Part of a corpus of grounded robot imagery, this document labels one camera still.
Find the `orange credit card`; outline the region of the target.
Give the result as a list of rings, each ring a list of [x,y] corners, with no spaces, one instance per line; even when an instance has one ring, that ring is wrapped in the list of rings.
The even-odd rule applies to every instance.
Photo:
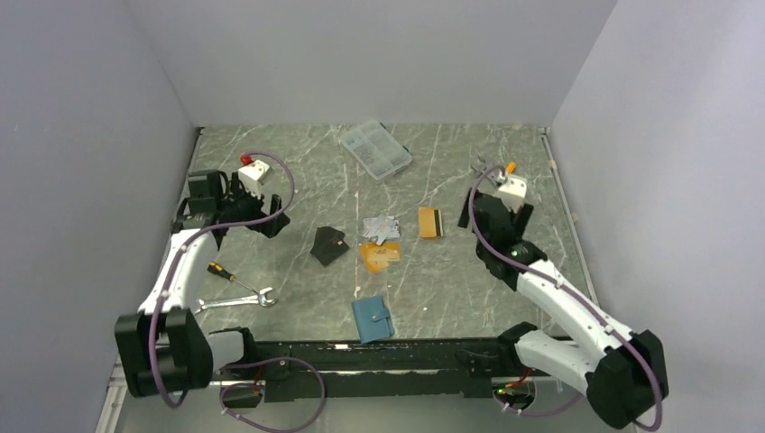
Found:
[[[441,213],[436,207],[418,209],[419,237],[421,239],[439,239],[443,236]]]

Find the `silver credit card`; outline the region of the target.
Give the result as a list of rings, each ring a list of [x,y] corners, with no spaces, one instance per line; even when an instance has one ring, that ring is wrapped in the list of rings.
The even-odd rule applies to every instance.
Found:
[[[364,220],[363,238],[377,245],[389,240],[399,239],[401,229],[393,216],[377,216]]]

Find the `blue card holder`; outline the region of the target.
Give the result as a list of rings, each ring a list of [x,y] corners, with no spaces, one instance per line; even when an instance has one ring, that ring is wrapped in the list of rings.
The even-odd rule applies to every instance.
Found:
[[[351,308],[361,344],[372,343],[394,335],[392,316],[382,295],[354,300]]]

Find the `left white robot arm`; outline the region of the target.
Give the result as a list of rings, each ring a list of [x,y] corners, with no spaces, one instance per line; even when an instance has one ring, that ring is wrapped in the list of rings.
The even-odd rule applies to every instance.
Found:
[[[205,388],[223,368],[238,379],[257,371],[260,356],[249,329],[205,334],[195,316],[213,306],[242,304],[241,299],[211,302],[198,297],[209,272],[233,277],[213,263],[229,229],[246,226],[273,238],[290,222],[279,195],[271,196],[268,210],[263,208],[261,187],[270,170],[254,161],[231,174],[200,170],[189,175],[188,194],[172,222],[170,249],[158,279],[137,312],[115,323],[118,353],[134,397]]]

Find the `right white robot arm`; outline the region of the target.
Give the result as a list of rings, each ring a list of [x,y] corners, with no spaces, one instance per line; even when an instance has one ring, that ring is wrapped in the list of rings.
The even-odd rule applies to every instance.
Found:
[[[638,423],[654,410],[647,429],[656,430],[668,397],[661,341],[605,313],[540,248],[523,239],[523,222],[532,210],[523,205],[513,212],[499,198],[470,189],[458,222],[475,234],[475,254],[486,270],[547,312],[571,339],[564,343],[521,322],[500,335],[498,365],[508,374],[529,367],[555,377],[584,396],[612,428]]]

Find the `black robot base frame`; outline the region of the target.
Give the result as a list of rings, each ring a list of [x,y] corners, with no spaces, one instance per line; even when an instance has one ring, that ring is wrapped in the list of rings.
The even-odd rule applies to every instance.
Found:
[[[316,398],[321,392],[329,398],[490,398],[506,384],[522,388],[542,375],[513,362],[509,347],[495,337],[259,342],[255,358],[275,362],[242,373],[216,372],[213,383],[257,382],[267,402]]]

